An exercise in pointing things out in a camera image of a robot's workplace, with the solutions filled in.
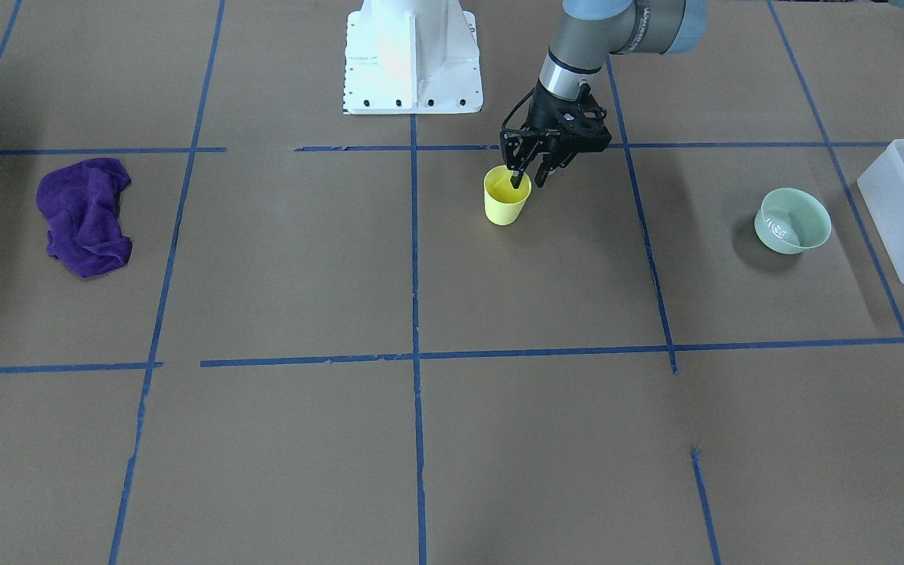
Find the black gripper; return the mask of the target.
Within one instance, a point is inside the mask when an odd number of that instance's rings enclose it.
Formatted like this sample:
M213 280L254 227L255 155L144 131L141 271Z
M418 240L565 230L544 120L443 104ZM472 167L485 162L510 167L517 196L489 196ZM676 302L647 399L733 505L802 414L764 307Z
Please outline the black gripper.
M500 154L512 188L519 189L525 170L538 156L542 161L534 185L542 188L557 168L566 168L578 155L605 151L610 144L606 118L588 83L578 87L577 100L560 99L535 86L500 126Z

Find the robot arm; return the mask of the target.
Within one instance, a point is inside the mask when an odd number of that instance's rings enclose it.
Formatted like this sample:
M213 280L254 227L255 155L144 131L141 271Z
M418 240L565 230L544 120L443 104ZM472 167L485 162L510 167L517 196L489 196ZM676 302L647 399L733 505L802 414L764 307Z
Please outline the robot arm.
M520 187L536 158L542 187L578 155L609 147L607 111L592 90L612 55L687 53L707 21L704 1L564 1L537 83L501 124L510 186Z

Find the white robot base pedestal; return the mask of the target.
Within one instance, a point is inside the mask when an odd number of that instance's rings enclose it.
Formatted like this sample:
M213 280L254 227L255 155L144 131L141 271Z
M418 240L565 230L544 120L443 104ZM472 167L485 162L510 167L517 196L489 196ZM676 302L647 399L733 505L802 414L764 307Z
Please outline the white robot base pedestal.
M459 1L363 1L345 32L345 114L482 110L476 18Z

